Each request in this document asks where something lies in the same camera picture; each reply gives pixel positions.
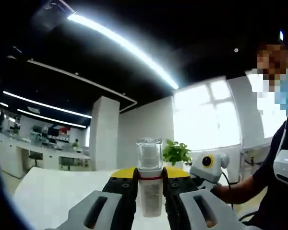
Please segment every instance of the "clear plastic cup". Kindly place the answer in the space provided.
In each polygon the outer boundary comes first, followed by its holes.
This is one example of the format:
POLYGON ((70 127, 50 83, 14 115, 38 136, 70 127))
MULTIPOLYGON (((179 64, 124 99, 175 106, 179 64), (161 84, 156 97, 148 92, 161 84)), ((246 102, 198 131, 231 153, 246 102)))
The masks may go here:
POLYGON ((162 139, 141 138, 137 142, 140 170, 160 170, 163 165, 162 139))

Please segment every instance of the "person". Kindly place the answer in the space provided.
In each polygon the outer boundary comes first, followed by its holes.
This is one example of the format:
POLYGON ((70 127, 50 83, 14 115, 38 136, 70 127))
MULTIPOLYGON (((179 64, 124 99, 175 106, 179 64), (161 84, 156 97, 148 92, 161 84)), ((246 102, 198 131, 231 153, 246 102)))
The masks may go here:
MULTIPOLYGON (((257 69, 263 74, 264 81, 267 80, 269 91, 273 90, 275 95, 281 94, 285 90, 280 79, 288 81, 288 49, 282 44, 261 46, 257 53, 257 69)), ((288 102, 288 98, 282 97, 282 101, 284 100, 285 103, 288 102)), ((287 110, 287 122, 274 134, 269 154, 261 167, 246 180, 231 186, 231 189, 216 185, 212 190, 214 195, 226 203, 242 204, 268 187, 258 211, 245 223, 263 230, 288 230, 288 185, 277 180, 273 170, 285 126, 287 132, 281 149, 288 150, 288 104, 281 104, 281 108, 287 110)))
POLYGON ((72 144, 73 148, 78 148, 79 147, 79 140, 76 139, 75 142, 72 144))

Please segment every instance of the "green plant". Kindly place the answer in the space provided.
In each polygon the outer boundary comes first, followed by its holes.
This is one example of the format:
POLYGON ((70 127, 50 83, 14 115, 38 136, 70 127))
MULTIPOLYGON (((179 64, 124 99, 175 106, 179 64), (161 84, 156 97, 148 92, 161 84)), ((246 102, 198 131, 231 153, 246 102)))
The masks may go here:
POLYGON ((190 162, 189 149, 184 143, 178 143, 177 141, 167 140, 167 146, 163 149, 163 160, 165 162, 171 162, 175 165, 176 162, 190 162))

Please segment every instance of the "cable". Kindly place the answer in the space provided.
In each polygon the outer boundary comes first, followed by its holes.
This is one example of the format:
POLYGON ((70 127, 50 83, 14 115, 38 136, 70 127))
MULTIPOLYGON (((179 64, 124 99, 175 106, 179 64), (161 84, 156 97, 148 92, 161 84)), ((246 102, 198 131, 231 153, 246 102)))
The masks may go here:
MULTIPOLYGON (((230 185, 230 182, 229 182, 227 176, 225 175, 225 173, 222 172, 222 174, 225 176, 225 179, 227 180, 228 188, 229 188, 229 193, 230 193, 230 192, 231 192, 231 185, 230 185)), ((233 203, 231 203, 231 208, 234 210, 234 204, 233 204, 233 203)))

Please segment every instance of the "ceiling light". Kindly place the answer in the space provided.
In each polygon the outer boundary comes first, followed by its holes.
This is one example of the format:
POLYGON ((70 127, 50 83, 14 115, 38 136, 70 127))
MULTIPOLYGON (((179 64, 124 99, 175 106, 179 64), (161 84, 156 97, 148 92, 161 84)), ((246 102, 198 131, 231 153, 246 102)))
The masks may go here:
POLYGON ((86 128, 86 126, 77 125, 77 124, 69 123, 69 122, 65 122, 65 121, 59 121, 59 120, 52 119, 52 118, 49 118, 49 117, 45 117, 45 116, 40 116, 40 115, 37 115, 37 114, 29 113, 29 112, 21 110, 21 109, 17 109, 17 111, 22 112, 24 114, 29 114, 31 116, 36 116, 36 117, 39 117, 39 118, 43 118, 43 119, 46 119, 46 120, 49 120, 49 121, 54 121, 54 122, 58 122, 58 123, 62 123, 62 124, 70 125, 70 126, 80 127, 80 128, 86 128))
POLYGON ((103 34, 104 36, 110 38, 111 40, 117 42, 122 47, 127 49, 130 53, 134 54, 136 57, 138 57, 140 60, 142 60, 146 65, 149 66, 152 70, 154 70, 162 79, 164 79, 170 86, 172 86, 175 90, 178 89, 178 85, 174 80, 164 71, 164 69, 156 64, 146 53, 141 51, 139 48, 137 48, 135 45, 127 41, 125 38, 121 37, 120 35, 116 34, 112 30, 94 22, 91 21, 85 17, 82 17, 80 15, 72 14, 68 17, 69 20, 74 21, 76 23, 85 25, 93 30, 96 30, 97 32, 103 34))
POLYGON ((9 120, 12 121, 12 122, 15 122, 16 120, 12 117, 9 117, 9 120))
POLYGON ((282 31, 279 31, 279 39, 282 41, 284 40, 284 35, 282 31))
POLYGON ((3 93, 6 94, 6 95, 9 95, 9 96, 12 96, 12 97, 16 97, 18 99, 21 99, 21 100, 24 100, 24 101, 27 101, 27 102, 31 102, 31 103, 34 103, 34 104, 38 104, 38 105, 41 105, 41 106, 44 106, 44 107, 48 107, 48 108, 51 108, 51 109, 56 109, 56 110, 63 111, 63 112, 69 113, 69 114, 74 114, 74 115, 78 115, 78 116, 84 116, 84 117, 87 117, 87 118, 92 118, 92 116, 89 116, 89 115, 80 114, 80 113, 76 113, 76 112, 73 112, 73 111, 70 111, 70 110, 54 107, 54 106, 51 106, 51 105, 48 105, 48 104, 32 101, 30 99, 26 99, 24 97, 17 96, 15 94, 10 93, 10 92, 3 91, 3 93))
POLYGON ((5 106, 5 107, 9 107, 7 104, 0 102, 1 105, 5 106))

